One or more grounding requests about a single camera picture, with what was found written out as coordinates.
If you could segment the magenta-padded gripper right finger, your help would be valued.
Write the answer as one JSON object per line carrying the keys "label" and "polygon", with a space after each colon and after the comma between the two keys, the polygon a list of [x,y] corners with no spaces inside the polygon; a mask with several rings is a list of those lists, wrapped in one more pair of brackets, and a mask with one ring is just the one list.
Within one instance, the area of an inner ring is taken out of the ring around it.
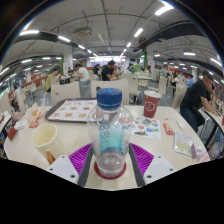
{"label": "magenta-padded gripper right finger", "polygon": [[129,144],[129,155],[138,187],[150,184],[176,171],[164,157],[154,156],[133,143]]}

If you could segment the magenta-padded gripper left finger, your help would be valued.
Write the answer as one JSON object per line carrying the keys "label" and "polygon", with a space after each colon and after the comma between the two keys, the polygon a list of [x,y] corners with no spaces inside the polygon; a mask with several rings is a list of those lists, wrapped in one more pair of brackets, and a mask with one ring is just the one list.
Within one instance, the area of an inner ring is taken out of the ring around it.
{"label": "magenta-padded gripper left finger", "polygon": [[47,168],[47,171],[84,187],[88,179],[92,156],[93,151],[91,145],[87,144],[69,156],[59,156]]}

